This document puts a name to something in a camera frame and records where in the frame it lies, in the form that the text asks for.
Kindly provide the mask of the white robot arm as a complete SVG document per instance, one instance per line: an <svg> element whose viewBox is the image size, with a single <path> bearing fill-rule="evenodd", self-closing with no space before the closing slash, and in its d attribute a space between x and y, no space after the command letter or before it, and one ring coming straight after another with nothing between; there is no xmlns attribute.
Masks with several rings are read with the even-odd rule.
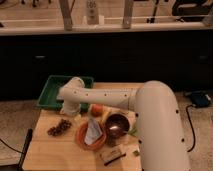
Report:
<svg viewBox="0 0 213 171"><path fill-rule="evenodd" d="M73 113L80 103L103 104L136 114L141 171L191 171L180 110L172 89L161 81L138 88L91 89L72 78L59 88L64 110Z"/></svg>

